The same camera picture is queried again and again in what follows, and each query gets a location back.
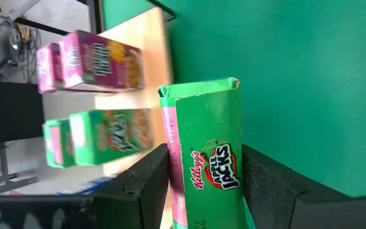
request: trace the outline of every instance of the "apple jacks logo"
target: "apple jacks logo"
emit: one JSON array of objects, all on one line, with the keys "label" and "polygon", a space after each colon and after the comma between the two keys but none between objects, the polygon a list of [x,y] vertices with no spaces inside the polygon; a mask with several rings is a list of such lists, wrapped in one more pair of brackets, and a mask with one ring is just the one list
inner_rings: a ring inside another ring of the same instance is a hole
[{"label": "apple jacks logo", "polygon": [[210,154],[192,151],[194,167],[190,168],[191,181],[198,190],[204,188],[201,170],[204,170],[206,180],[215,188],[230,190],[238,188],[240,181],[237,179],[236,156],[231,151],[229,144],[217,145]]}]

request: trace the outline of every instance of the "pink cereal box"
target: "pink cereal box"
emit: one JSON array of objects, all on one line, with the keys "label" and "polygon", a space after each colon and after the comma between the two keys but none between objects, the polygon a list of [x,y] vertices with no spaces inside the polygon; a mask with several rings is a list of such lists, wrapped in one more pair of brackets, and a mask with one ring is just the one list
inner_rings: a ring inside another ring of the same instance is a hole
[{"label": "pink cereal box", "polygon": [[59,45],[66,88],[120,92],[144,87],[138,48],[79,30]]},{"label": "pink cereal box", "polygon": [[41,93],[55,92],[63,84],[62,61],[60,47],[49,43],[36,53],[37,81]]}]

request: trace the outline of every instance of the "apple jacks cereal box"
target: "apple jacks cereal box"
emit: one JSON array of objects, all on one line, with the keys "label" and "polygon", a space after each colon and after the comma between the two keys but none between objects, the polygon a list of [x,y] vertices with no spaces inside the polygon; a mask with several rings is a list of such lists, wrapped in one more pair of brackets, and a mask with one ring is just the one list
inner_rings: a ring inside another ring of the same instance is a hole
[{"label": "apple jacks cereal box", "polygon": [[70,123],[78,165],[100,165],[152,148],[149,109],[76,113]]},{"label": "apple jacks cereal box", "polygon": [[65,87],[119,92],[144,87],[138,48],[76,31],[59,42]]},{"label": "apple jacks cereal box", "polygon": [[75,165],[69,119],[48,120],[43,131],[48,165],[58,168]]},{"label": "apple jacks cereal box", "polygon": [[238,85],[229,78],[159,88],[173,228],[247,228]]},{"label": "apple jacks cereal box", "polygon": [[55,92],[63,85],[60,47],[50,43],[36,53],[37,81],[41,93]]}]

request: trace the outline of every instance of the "green backdrop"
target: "green backdrop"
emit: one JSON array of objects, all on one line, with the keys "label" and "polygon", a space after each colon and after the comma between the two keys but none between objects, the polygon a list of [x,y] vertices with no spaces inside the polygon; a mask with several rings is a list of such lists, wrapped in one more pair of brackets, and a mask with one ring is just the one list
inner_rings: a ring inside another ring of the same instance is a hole
[{"label": "green backdrop", "polygon": [[[177,82],[237,77],[243,142],[366,195],[366,0],[161,0]],[[105,28],[151,5],[103,0]]]}]

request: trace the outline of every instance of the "wooden table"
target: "wooden table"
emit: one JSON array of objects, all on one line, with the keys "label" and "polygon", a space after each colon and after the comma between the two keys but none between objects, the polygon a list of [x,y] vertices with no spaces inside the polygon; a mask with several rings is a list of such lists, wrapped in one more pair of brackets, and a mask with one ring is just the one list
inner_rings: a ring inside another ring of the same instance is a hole
[{"label": "wooden table", "polygon": [[[122,92],[111,96],[96,96],[95,107],[97,109],[150,108],[154,147],[166,142],[157,88],[160,85],[167,85],[172,82],[172,68],[162,10],[152,8],[100,35],[142,50],[146,87],[143,90],[134,92]],[[104,174],[108,176],[120,173],[140,160],[148,152],[106,163],[103,166]],[[168,194],[161,228],[170,228],[171,225],[172,210]]]}]

